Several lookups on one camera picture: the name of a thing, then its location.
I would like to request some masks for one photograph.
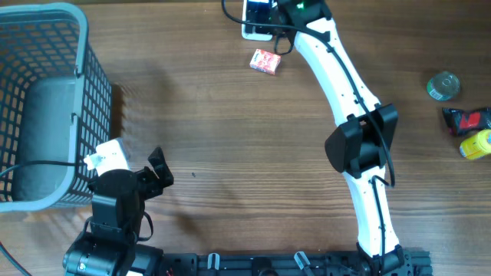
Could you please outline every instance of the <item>small box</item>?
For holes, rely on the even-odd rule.
[[[277,54],[257,49],[250,65],[252,69],[274,75],[281,60],[282,57]]]

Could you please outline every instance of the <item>green object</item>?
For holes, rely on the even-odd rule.
[[[444,71],[428,81],[427,92],[435,100],[450,100],[460,92],[460,81],[454,74]]]

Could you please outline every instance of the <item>wood grain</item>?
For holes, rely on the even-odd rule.
[[[388,201],[400,243],[430,251],[435,275],[489,275],[491,159],[462,159],[462,139],[448,134],[439,110],[491,104],[491,2],[329,5],[360,75],[399,111]],[[148,245],[201,254],[355,250],[348,187],[324,153],[331,109],[297,52],[277,76],[250,69],[253,51],[272,44],[243,40],[218,2],[82,8],[115,85],[113,133],[126,140],[134,169],[162,146],[176,179],[147,203],[157,230]],[[448,103],[425,91],[442,70],[463,84]],[[90,214],[1,214],[0,240],[33,274],[60,275]],[[0,274],[18,272],[0,258]]]

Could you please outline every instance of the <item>gray plastic basket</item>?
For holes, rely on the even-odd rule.
[[[65,3],[0,8],[2,171],[32,160],[83,164],[110,134],[111,88],[82,10]],[[0,179],[0,212],[86,205],[85,166],[26,166]]]

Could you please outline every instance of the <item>white label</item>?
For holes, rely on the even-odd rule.
[[[430,96],[435,100],[441,100],[443,98],[443,95],[438,93],[436,89],[432,89],[432,91],[430,91]]]

